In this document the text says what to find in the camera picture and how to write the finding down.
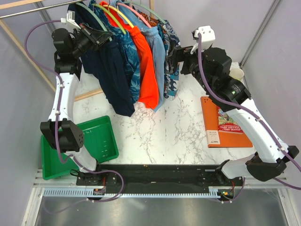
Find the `navy blue shorts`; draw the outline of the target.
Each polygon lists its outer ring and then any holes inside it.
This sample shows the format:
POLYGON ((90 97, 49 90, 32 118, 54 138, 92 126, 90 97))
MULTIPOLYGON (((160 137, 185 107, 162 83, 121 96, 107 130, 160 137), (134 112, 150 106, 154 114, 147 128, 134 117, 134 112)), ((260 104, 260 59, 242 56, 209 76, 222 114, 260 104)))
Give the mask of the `navy blue shorts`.
POLYGON ((98 51, 88 50, 81 61, 85 73, 92 74, 99 80, 115 113, 132 116, 135 112, 134 103, 131 100, 121 52, 114 33, 98 51))

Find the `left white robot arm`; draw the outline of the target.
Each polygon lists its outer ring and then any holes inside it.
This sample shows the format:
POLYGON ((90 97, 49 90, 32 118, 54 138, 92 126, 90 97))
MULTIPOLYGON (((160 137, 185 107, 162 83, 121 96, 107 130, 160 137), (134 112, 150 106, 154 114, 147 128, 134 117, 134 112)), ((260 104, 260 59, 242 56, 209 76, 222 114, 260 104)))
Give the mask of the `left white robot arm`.
POLYGON ((73 106, 82 62, 87 51, 97 51, 112 37, 112 33, 80 24, 73 32, 65 28, 52 33, 56 75, 56 92, 52 111, 40 130, 51 148, 57 151, 61 163, 72 159, 81 172, 88 172, 87 180, 93 185, 103 181, 97 160, 84 146, 83 131, 73 121, 73 106))

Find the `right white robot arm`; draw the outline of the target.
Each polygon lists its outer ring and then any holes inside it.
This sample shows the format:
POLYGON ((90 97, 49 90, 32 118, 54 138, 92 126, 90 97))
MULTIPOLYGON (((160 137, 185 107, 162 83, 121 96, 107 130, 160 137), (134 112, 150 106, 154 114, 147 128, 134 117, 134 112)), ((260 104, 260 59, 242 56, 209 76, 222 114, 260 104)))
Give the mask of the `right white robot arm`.
POLYGON ((284 172, 286 164, 294 160, 299 150, 283 142, 259 113, 249 90, 242 82, 231 78, 232 60, 221 48, 193 50, 176 47, 168 56, 169 69, 183 62, 182 74, 192 74, 214 104, 234 119, 251 140, 256 152, 237 160, 225 160, 215 170, 216 182, 227 185, 232 179, 252 176, 266 182, 284 172))

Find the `patterned grey orange shorts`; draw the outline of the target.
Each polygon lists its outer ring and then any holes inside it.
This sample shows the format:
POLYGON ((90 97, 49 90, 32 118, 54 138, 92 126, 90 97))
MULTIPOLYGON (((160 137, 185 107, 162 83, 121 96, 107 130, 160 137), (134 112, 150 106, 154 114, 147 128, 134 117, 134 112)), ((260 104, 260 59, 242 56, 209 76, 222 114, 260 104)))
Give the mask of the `patterned grey orange shorts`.
POLYGON ((178 91, 179 64, 173 68, 173 73, 171 73, 170 66, 168 64, 168 57, 171 56, 176 47, 181 45, 179 37, 167 20, 164 20, 165 23, 163 23, 161 20, 148 16, 139 10, 138 13, 141 14, 152 27, 157 26, 158 28, 158 33, 163 41, 166 51, 164 97, 174 100, 178 91))

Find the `lime green hanger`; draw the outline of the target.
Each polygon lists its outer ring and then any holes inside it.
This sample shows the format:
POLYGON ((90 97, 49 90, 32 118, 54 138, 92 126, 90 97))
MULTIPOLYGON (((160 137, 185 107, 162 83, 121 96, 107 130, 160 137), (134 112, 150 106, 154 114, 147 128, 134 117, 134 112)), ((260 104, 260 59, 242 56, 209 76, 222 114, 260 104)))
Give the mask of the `lime green hanger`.
POLYGON ((94 7, 98 7, 100 8, 104 13, 106 13, 114 22, 115 24, 121 29, 121 31, 123 32, 123 34, 126 34, 126 30, 123 28, 123 26, 120 24, 120 22, 115 18, 115 16, 105 7, 97 4, 97 3, 93 3, 92 4, 94 7))

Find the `yellow hanger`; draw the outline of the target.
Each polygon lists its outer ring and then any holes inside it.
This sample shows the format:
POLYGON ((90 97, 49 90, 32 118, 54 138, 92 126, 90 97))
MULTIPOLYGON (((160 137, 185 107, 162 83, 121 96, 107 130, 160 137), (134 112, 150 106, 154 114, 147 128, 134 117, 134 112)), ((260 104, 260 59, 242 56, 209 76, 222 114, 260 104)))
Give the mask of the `yellow hanger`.
POLYGON ((108 8, 111 8, 113 9, 115 12, 117 12, 119 14, 120 17, 122 17, 128 24, 131 28, 134 28, 134 25, 131 23, 131 21, 120 11, 118 10, 117 8, 111 6, 111 5, 107 5, 108 8))

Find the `blue patterned hanging shorts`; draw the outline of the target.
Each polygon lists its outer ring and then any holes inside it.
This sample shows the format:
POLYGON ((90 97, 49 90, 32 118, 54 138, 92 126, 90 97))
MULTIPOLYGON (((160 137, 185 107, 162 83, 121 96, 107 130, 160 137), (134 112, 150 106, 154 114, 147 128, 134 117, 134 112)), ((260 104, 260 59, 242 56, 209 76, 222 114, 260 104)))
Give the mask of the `blue patterned hanging shorts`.
POLYGON ((119 50, 121 52, 125 75, 127 78, 131 100, 136 103, 140 95, 140 60, 138 57, 137 49, 132 41, 132 38, 128 31, 123 34, 119 27, 114 27, 109 24, 109 20, 100 8, 94 7, 92 4, 96 3, 95 0, 90 1, 89 8, 98 16, 103 22, 106 28, 114 33, 114 38, 118 43, 119 50))

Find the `pink hanger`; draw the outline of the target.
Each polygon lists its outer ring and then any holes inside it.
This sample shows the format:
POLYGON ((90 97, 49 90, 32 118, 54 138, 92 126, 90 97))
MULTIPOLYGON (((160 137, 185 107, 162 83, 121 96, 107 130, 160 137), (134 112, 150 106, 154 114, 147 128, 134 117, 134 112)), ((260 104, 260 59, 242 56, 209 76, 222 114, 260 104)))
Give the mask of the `pink hanger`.
POLYGON ((122 13, 124 13, 126 9, 126 17, 130 20, 130 22, 139 21, 138 23, 135 23, 135 25, 137 25, 139 28, 143 28, 143 30, 152 28, 148 21, 131 6, 127 5, 126 3, 122 3, 121 1, 117 1, 116 6, 118 7, 118 9, 122 9, 122 13), (129 17, 128 15, 134 15, 135 20, 133 20, 131 16, 129 17))

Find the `mint green loaded hanger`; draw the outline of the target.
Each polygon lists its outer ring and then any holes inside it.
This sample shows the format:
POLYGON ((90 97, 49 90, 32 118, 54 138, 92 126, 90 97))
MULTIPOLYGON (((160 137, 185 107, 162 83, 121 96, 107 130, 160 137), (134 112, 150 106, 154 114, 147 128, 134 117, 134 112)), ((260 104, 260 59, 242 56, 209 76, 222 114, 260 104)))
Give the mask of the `mint green loaded hanger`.
POLYGON ((122 3, 124 4, 129 4, 129 5, 135 5, 138 7, 141 7, 143 9, 145 9, 146 11, 148 11, 150 13, 151 17, 156 17, 159 21, 161 21, 163 24, 166 24, 166 21, 164 19, 162 19, 155 11, 154 11, 154 0, 148 0, 148 5, 143 4, 140 1, 132 1, 132 0, 126 0, 123 1, 122 3))

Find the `light blue hanging shorts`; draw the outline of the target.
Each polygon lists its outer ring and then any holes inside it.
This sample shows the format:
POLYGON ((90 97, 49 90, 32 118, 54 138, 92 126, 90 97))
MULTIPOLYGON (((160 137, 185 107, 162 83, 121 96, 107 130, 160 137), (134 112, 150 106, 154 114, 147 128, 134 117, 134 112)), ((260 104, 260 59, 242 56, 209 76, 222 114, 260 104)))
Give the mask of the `light blue hanging shorts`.
MULTIPOLYGON (((118 0, 115 0, 113 3, 111 3, 112 6, 116 6, 118 0)), ((133 20, 135 20, 134 15, 128 15, 129 17, 133 20)), ((156 75, 156 80, 158 84, 158 92, 159 92, 159 97, 158 97, 158 104, 154 108, 154 111, 156 112, 163 104, 163 94, 164 94, 164 60, 165 60, 165 49, 163 45, 163 41, 158 33, 158 28, 157 27, 152 27, 147 30, 143 30, 143 28, 139 28, 140 31, 142 32, 142 35, 145 36, 151 51, 152 51, 152 56, 153 56, 153 62, 154 62, 154 69, 155 69, 155 75, 156 75)))

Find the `orange hanging shorts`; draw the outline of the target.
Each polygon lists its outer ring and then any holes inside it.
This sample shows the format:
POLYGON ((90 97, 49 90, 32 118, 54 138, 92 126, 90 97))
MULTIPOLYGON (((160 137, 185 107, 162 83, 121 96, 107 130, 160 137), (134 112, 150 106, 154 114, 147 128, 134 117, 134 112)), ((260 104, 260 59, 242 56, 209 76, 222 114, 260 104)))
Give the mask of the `orange hanging shorts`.
MULTIPOLYGON (((108 3, 102 1, 99 5, 108 9, 115 18, 120 22, 123 28, 129 32, 132 41, 134 42, 137 53, 140 60, 140 72, 141 72, 141 86, 140 86, 140 96, 138 101, 145 104, 146 108, 150 108, 154 110, 156 105, 158 104, 158 84, 155 75, 153 56, 151 53, 150 46, 146 40, 146 38, 142 35, 141 31, 137 26, 134 25, 134 28, 131 28, 129 24, 126 24, 126 21, 119 16, 117 12, 113 9, 108 8, 108 3)), ((115 22, 106 14, 109 24, 118 27, 115 22)))

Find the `pale yellow mug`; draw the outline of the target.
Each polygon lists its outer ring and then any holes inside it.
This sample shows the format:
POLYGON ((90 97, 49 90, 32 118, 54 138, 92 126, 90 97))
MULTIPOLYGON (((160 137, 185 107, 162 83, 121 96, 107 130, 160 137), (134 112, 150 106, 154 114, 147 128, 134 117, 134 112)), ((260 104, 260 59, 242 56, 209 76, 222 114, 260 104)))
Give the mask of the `pale yellow mug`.
POLYGON ((234 67, 232 67, 230 69, 229 76, 231 78, 234 78, 236 80, 241 81, 243 79, 244 75, 245 75, 244 71, 242 69, 240 69, 240 68, 234 68, 234 67))

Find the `red green children's book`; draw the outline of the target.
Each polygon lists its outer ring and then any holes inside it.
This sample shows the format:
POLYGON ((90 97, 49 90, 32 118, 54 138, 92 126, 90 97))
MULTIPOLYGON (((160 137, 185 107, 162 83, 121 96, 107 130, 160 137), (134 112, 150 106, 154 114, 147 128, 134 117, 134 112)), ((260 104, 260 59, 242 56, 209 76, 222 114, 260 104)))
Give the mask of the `red green children's book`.
POLYGON ((217 110, 217 128, 219 132, 243 134, 241 127, 229 117, 220 107, 217 110))

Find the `orange notebook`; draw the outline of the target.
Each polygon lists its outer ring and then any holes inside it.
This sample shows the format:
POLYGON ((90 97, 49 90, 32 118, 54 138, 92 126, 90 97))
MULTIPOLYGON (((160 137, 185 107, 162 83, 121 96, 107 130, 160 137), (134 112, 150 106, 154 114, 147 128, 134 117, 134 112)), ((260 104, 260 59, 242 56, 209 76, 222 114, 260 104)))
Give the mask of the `orange notebook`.
POLYGON ((216 105, 209 97, 200 99, 208 147, 245 148, 253 147, 252 142, 243 134, 219 132, 217 128, 216 105))

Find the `green plastic tray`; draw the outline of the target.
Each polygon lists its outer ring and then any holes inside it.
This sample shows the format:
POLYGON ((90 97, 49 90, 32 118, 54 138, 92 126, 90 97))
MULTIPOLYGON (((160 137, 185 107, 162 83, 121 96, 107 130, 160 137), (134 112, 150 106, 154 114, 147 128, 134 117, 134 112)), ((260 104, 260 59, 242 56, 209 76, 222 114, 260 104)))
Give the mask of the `green plastic tray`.
MULTIPOLYGON (((83 130, 84 146, 98 163, 116 159, 119 156, 111 120, 108 115, 79 123, 78 127, 83 130)), ((44 180, 66 176, 70 173, 70 170, 79 168, 71 159, 62 164, 57 151, 50 147, 44 136, 41 136, 41 161, 44 180)))

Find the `metal clothes rail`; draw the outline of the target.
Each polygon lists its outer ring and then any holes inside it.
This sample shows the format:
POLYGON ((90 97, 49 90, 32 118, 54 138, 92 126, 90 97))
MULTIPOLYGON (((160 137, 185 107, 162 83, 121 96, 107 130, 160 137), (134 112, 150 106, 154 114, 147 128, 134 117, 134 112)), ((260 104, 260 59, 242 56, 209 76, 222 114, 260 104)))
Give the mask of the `metal clothes rail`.
POLYGON ((35 8, 35 9, 31 9, 31 10, 26 10, 26 11, 22 11, 22 12, 9 14, 9 15, 4 15, 4 16, 1 16, 0 18, 4 19, 4 18, 10 18, 10 17, 14 17, 14 16, 25 15, 25 14, 29 14, 29 13, 33 13, 33 12, 40 12, 40 11, 44 11, 44 10, 47 10, 47 9, 58 8, 58 7, 61 7, 61 6, 75 4, 75 3, 79 3, 79 2, 83 2, 83 0, 72 0, 72 1, 68 1, 68 2, 63 2, 63 3, 50 5, 50 6, 44 6, 44 7, 40 7, 40 8, 35 8))

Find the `wooden clothes rack frame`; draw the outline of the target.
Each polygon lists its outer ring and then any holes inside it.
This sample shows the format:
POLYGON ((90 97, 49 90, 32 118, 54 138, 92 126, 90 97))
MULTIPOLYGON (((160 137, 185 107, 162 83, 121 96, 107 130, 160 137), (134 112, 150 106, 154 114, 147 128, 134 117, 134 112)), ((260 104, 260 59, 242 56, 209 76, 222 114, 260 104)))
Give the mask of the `wooden clothes rack frame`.
MULTIPOLYGON (((24 7, 25 5, 33 4, 35 8, 44 7, 44 3, 41 0, 18 0, 10 3, 1 3, 0 9, 6 10, 9 8, 15 8, 15 7, 24 7)), ((39 14, 42 16, 44 21, 49 21, 50 16, 47 13, 47 10, 40 11, 39 14)), ((12 32, 10 27, 4 22, 4 19, 0 19, 0 27, 4 30, 6 35, 11 39, 11 41, 15 44, 15 46, 22 52, 22 54, 26 57, 28 62, 36 69, 38 74, 42 77, 42 79, 45 81, 47 86, 55 92, 55 87, 50 81, 50 79, 46 76, 46 74, 42 71, 41 67, 38 66, 37 63, 35 63, 26 53, 26 49, 24 47, 24 44, 22 44, 19 39, 15 36, 15 34, 12 32)))

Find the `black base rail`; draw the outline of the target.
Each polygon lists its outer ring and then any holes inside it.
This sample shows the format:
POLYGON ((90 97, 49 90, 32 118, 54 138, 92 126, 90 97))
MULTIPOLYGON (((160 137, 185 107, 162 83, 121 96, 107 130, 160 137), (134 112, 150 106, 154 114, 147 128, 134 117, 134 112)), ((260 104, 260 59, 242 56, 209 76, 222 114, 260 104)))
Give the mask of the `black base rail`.
POLYGON ((77 175, 78 186, 105 186, 109 193, 205 193, 210 187, 238 187, 242 177, 217 177, 218 165, 102 164, 100 174, 77 175))

